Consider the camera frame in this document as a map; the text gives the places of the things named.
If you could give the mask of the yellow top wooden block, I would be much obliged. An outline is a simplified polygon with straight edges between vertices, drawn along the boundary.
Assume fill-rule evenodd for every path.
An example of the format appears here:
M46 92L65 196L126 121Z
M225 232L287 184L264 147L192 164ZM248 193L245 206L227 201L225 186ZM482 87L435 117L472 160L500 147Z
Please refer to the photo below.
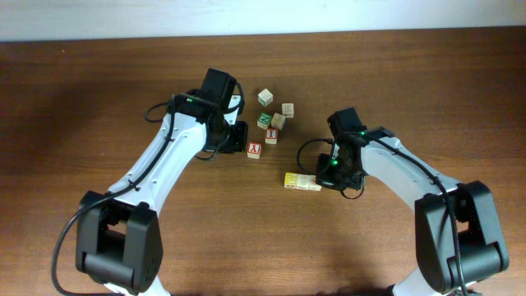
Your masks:
M298 184L298 175L296 173L287 172L284 176L284 187L289 189L296 189Z

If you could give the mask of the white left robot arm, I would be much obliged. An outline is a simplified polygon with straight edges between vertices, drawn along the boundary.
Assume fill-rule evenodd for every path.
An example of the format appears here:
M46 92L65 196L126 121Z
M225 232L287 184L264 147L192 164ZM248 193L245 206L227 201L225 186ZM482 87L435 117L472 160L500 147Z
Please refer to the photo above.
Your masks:
M209 69L200 88L172 95L162 106L159 131L138 161L105 193L88 191L71 223L76 268L109 295L165 295L158 273L163 259L159 214L182 171L202 151L242 152L248 126L239 82Z

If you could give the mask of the red C wooden block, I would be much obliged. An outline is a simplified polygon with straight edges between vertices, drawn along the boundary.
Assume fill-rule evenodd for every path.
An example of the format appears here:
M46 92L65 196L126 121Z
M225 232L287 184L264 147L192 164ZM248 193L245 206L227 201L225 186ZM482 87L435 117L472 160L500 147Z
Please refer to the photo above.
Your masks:
M308 189L310 191L320 191L321 185L316 183L316 176L315 175L309 175L309 183L308 183Z

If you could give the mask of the blue L wooden block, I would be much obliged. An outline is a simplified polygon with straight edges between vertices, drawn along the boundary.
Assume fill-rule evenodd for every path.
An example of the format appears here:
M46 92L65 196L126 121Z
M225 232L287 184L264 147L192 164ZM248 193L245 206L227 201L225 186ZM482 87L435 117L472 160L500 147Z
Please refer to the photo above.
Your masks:
M299 174L297 176L296 188L298 190L308 191L311 183L311 176L306 174Z

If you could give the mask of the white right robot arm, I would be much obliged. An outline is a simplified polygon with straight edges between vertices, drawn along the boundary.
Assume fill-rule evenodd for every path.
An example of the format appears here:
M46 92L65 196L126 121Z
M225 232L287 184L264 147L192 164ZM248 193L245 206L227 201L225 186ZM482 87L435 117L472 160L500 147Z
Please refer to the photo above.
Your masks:
M331 152L316 183L344 194L365 191L366 177L384 183L411 211L418 266L388 295L468 295L468 286L506 271L510 257L491 190L462 183L420 160L393 132L362 124L355 109L327 119Z

